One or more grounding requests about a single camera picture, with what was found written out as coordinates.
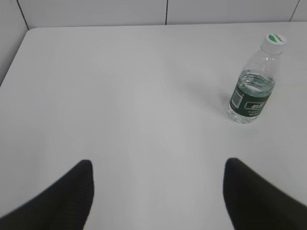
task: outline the water bottle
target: water bottle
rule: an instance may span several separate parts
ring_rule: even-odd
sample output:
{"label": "water bottle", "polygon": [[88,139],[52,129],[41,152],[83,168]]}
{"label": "water bottle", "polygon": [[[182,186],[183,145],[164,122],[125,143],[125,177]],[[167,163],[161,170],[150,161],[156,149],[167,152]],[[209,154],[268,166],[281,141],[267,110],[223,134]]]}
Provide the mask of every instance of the water bottle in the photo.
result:
{"label": "water bottle", "polygon": [[280,54],[287,40],[279,34],[265,36],[239,76],[226,114],[234,121],[247,124],[254,121],[265,106],[279,71]]}

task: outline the white bottle cap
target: white bottle cap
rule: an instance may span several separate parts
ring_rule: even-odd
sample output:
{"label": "white bottle cap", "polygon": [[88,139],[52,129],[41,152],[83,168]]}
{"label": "white bottle cap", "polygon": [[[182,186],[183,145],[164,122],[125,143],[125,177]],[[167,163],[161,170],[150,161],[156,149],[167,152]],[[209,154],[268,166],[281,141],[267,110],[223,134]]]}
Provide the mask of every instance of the white bottle cap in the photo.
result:
{"label": "white bottle cap", "polygon": [[265,36],[261,49],[269,54],[281,54],[287,39],[279,34],[268,34]]}

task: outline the dark green label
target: dark green label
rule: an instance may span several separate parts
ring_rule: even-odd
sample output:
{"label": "dark green label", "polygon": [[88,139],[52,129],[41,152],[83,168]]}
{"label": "dark green label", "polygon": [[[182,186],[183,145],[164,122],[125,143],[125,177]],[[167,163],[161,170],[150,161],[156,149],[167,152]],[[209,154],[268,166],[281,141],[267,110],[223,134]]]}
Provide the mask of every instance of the dark green label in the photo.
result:
{"label": "dark green label", "polygon": [[238,84],[230,99],[231,108],[241,116],[258,116],[262,111],[270,95],[266,97],[254,97],[240,90]]}

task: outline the white table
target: white table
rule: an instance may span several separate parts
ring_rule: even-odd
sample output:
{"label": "white table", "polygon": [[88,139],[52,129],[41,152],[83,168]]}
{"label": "white table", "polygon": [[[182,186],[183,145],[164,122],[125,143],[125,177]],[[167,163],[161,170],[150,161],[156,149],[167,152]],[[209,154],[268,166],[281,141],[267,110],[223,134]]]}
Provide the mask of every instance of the white table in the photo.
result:
{"label": "white table", "polygon": [[[267,33],[281,76],[250,125],[223,114]],[[38,28],[0,88],[0,215],[81,159],[87,230],[231,230],[224,164],[239,157],[307,204],[307,23]]]}

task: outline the water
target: water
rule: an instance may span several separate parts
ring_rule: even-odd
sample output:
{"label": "water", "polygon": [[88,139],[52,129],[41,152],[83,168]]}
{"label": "water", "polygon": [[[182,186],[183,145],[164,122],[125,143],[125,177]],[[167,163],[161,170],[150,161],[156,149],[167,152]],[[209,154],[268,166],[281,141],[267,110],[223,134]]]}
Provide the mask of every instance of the water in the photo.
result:
{"label": "water", "polygon": [[[272,76],[263,75],[251,70],[245,70],[239,77],[238,86],[248,95],[254,97],[265,97],[271,94],[275,86],[275,81]],[[250,123],[258,117],[241,116],[237,114],[229,104],[225,108],[225,112],[231,119],[243,124]]]}

